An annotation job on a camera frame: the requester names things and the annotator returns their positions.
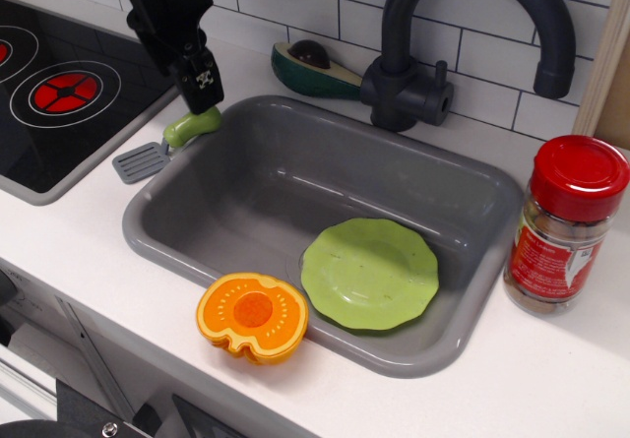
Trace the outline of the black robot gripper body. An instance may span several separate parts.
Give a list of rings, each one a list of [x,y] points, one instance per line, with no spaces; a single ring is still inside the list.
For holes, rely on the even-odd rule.
[[[215,70],[200,28],[213,0],[130,0],[127,23],[164,74],[198,77]]]

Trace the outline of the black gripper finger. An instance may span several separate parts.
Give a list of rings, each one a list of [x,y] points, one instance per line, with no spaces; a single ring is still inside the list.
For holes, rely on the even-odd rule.
[[[169,65],[169,71],[191,113],[202,114],[223,101],[220,70],[207,47],[177,57]]]

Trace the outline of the black robot base with screw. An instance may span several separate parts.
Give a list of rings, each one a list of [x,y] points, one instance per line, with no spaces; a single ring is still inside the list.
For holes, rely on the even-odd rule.
[[[155,437],[162,420],[144,405],[131,421],[115,415],[62,381],[56,381],[57,418],[24,419],[1,425],[2,437]]]

